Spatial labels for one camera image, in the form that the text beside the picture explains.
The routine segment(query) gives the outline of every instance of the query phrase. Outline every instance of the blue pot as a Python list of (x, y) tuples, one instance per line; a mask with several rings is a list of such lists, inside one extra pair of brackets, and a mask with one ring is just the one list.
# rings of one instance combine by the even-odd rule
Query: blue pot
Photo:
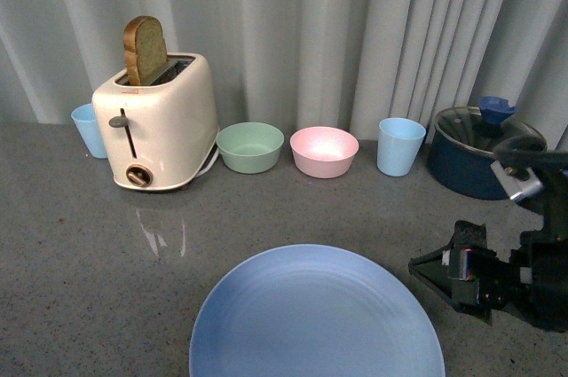
[(480, 200), (508, 198), (491, 170), (496, 145), (520, 135), (544, 140), (536, 129), (514, 116), (501, 124), (484, 122), (479, 108), (472, 106), (441, 111), (436, 115), (434, 128), (427, 161), (429, 172), (452, 191)]

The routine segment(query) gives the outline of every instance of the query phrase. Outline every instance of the gray countertop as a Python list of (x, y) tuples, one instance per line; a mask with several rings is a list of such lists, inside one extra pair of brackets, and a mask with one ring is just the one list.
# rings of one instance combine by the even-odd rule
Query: gray countertop
[(0, 375), (188, 375), (193, 323), (213, 286), (272, 247), (317, 243), (379, 263), (436, 329), (448, 377), (567, 376), (566, 334), (494, 312), (488, 326), (453, 312), (410, 276), (411, 257), (442, 247), (459, 219), (486, 223), (502, 259), (538, 216), (508, 200), (447, 190), (422, 151), (406, 177), (375, 166), (376, 142), (342, 177), (276, 166), (242, 175), (219, 160), (181, 190), (114, 184), (74, 126), (0, 125)]

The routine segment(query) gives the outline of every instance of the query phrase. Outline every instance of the curtain fold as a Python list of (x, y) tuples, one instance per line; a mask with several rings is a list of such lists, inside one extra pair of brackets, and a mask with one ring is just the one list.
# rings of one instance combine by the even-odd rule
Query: curtain fold
[(494, 95), (568, 149), (568, 0), (0, 0), (0, 121), (70, 123), (139, 14), (207, 58), (222, 127), (376, 139), (382, 118), (430, 125)]

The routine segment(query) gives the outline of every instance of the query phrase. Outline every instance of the pink bowl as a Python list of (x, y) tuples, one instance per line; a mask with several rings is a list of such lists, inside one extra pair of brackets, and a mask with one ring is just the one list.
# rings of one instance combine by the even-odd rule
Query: pink bowl
[(347, 170), (359, 150), (357, 139), (334, 127), (308, 127), (290, 139), (296, 166), (308, 176), (329, 179)]

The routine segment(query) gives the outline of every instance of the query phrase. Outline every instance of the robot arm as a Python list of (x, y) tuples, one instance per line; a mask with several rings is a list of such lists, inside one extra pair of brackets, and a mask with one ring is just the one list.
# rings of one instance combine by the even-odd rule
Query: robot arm
[(494, 150), (493, 173), (520, 207), (543, 218), (520, 234), (508, 262), (487, 248), (484, 225), (458, 221), (450, 242), (412, 259), (410, 273), (456, 311), (491, 321), (502, 310), (532, 326), (568, 329), (568, 153), (540, 152), (538, 138), (513, 137)]

